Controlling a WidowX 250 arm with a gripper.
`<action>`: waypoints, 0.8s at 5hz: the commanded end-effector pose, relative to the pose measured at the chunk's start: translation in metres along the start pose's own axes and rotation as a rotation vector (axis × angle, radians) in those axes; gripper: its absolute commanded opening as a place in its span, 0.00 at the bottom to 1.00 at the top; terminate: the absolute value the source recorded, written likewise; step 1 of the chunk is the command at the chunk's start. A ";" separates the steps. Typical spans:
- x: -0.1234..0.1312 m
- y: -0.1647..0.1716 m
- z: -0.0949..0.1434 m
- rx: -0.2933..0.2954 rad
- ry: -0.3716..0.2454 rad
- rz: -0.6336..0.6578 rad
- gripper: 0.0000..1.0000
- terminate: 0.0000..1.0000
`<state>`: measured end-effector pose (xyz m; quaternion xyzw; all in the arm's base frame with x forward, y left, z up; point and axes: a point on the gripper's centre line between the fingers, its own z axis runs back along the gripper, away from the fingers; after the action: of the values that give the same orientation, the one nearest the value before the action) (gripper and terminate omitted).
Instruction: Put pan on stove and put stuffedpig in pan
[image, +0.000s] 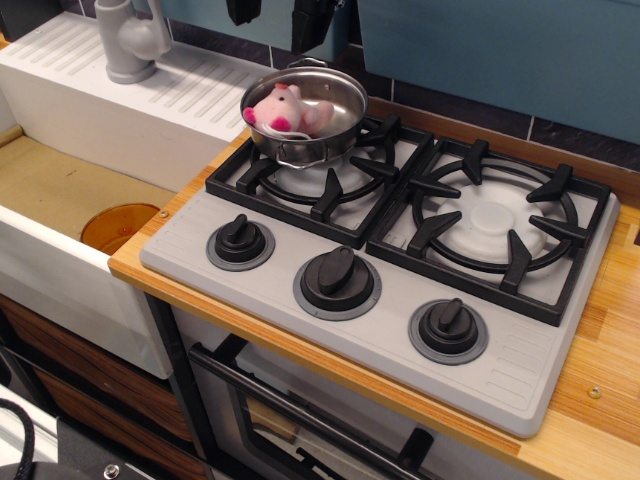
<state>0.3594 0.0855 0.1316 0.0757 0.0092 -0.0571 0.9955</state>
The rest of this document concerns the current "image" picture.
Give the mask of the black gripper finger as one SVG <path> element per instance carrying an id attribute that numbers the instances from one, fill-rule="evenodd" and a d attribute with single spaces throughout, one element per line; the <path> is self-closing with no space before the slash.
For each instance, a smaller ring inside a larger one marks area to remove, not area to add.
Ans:
<path id="1" fill-rule="evenodd" d="M 227 12 L 235 26 L 251 23 L 261 14 L 261 0 L 227 0 Z"/>
<path id="2" fill-rule="evenodd" d="M 291 14 L 291 52 L 302 54 L 321 45 L 334 13 L 344 4 L 338 0 L 295 0 Z"/>

